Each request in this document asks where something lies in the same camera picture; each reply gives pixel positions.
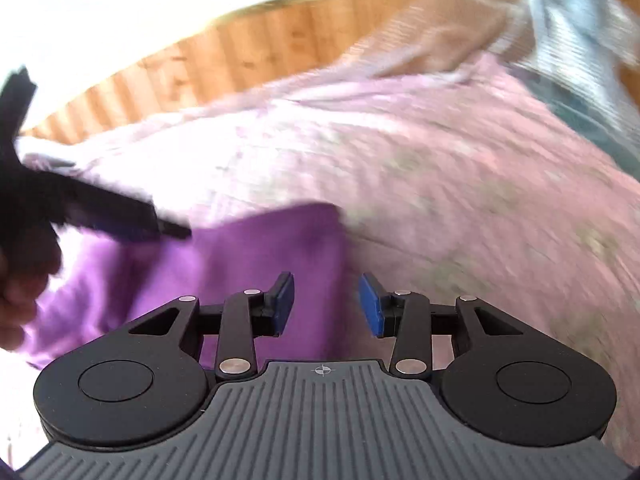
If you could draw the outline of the person's left hand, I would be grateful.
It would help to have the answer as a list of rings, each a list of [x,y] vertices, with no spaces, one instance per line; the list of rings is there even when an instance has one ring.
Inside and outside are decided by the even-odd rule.
[[[61,267],[57,244],[35,262],[22,266],[1,254],[1,349],[14,351],[25,339],[25,326],[37,316],[37,299],[46,290],[51,275]]]

